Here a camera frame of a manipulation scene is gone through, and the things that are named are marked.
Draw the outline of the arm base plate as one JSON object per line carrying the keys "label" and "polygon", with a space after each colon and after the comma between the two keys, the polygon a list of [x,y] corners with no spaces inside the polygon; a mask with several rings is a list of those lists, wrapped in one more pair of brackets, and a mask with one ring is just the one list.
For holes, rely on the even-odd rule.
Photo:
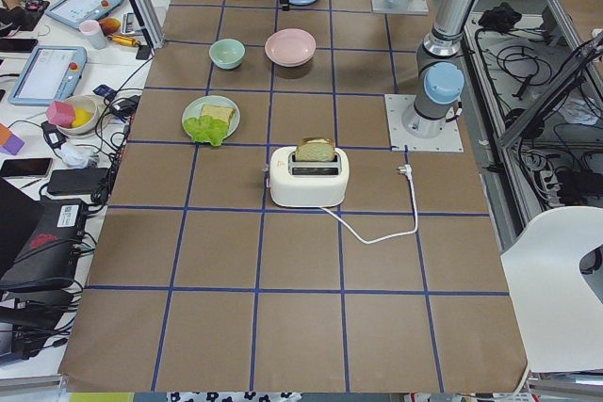
{"label": "arm base plate", "polygon": [[383,14],[427,15],[427,0],[371,0],[372,11]]}
{"label": "arm base plate", "polygon": [[428,120],[415,110],[415,95],[385,94],[385,113],[393,151],[462,153],[459,125],[451,107],[439,120]]}

